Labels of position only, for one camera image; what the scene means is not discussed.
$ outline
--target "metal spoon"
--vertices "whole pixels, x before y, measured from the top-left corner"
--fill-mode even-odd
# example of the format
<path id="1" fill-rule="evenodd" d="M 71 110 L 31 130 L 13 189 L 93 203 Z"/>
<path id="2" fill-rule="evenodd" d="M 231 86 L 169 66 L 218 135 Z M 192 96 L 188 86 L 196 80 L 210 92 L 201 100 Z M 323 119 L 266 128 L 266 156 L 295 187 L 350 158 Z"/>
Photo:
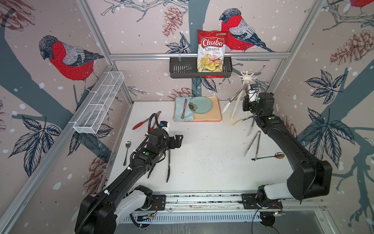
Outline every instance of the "metal spoon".
<path id="1" fill-rule="evenodd" d="M 127 150 L 126 150 L 125 161 L 124 161 L 124 163 L 123 163 L 124 166 L 126 166 L 126 164 L 127 164 L 127 152 L 129 151 L 129 148 L 130 148 L 130 146 L 131 146 L 131 141 L 127 141 L 126 144 L 125 144 L 125 146 L 126 146 Z"/>

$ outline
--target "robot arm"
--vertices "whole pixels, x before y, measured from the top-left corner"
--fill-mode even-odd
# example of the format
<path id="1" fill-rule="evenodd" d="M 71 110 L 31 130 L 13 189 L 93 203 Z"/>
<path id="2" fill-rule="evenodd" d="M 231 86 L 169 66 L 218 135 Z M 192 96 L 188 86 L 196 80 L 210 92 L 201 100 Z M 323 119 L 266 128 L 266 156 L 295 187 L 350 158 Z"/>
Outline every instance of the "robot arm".
<path id="1" fill-rule="evenodd" d="M 150 132 L 152 118 L 156 118 L 155 128 Z M 138 208 L 148 208 L 152 201 L 152 190 L 138 186 L 128 196 L 126 194 L 147 171 L 152 170 L 166 150 L 180 148 L 183 135 L 169 137 L 168 123 L 157 121 L 152 114 L 148 122 L 148 136 L 130 156 L 130 165 L 104 191 L 95 197 L 88 195 L 82 201 L 77 217 L 77 234 L 113 234 L 118 220 L 128 216 Z"/>
<path id="2" fill-rule="evenodd" d="M 258 188 L 259 204 L 269 200 L 295 198 L 302 201 L 306 198 L 324 196 L 329 193 L 332 166 L 321 161 L 307 151 L 301 143 L 287 130 L 283 121 L 273 115 L 274 98 L 272 93 L 262 92 L 256 101 L 245 96 L 243 111 L 251 111 L 257 125 L 272 138 L 286 154 L 294 171 L 287 182 L 263 185 Z"/>

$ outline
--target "spoon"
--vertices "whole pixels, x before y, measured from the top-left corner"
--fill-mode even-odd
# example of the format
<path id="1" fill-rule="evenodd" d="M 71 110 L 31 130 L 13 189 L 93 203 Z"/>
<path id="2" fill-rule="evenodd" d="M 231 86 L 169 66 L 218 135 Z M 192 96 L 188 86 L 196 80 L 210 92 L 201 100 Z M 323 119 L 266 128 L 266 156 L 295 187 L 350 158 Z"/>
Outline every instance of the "spoon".
<path id="1" fill-rule="evenodd" d="M 126 146 L 127 150 L 126 150 L 125 161 L 124 161 L 124 163 L 123 163 L 124 166 L 126 166 L 126 164 L 127 164 L 127 152 L 129 151 L 129 148 L 130 148 L 130 146 L 131 146 L 131 141 L 127 141 L 126 144 L 125 144 L 125 146 Z"/>
<path id="2" fill-rule="evenodd" d="M 280 152 L 280 153 L 276 153 L 274 156 L 262 157 L 262 158 L 272 158 L 272 157 L 284 158 L 284 154 Z"/>

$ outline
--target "aluminum rail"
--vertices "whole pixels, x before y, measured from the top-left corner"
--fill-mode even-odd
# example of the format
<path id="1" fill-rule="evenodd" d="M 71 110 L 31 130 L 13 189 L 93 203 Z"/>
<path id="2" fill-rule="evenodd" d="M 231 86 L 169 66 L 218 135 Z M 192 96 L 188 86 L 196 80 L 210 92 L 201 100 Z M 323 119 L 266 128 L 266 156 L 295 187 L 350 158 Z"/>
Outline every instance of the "aluminum rail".
<path id="1" fill-rule="evenodd" d="M 244 52 L 225 53 L 225 56 L 232 59 L 287 59 L 290 52 Z M 112 61 L 128 60 L 168 60 L 170 57 L 197 57 L 197 53 L 187 54 L 111 54 Z"/>

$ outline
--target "black wire basket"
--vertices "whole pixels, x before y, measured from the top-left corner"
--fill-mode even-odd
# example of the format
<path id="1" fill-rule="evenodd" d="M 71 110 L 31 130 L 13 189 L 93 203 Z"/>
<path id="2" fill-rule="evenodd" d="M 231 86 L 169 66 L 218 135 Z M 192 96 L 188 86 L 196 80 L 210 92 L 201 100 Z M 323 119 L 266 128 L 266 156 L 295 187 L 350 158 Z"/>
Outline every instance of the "black wire basket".
<path id="1" fill-rule="evenodd" d="M 223 58 L 222 72 L 198 72 L 197 57 L 178 57 L 170 58 L 170 77 L 173 79 L 181 78 L 229 78 L 233 71 L 231 57 Z"/>

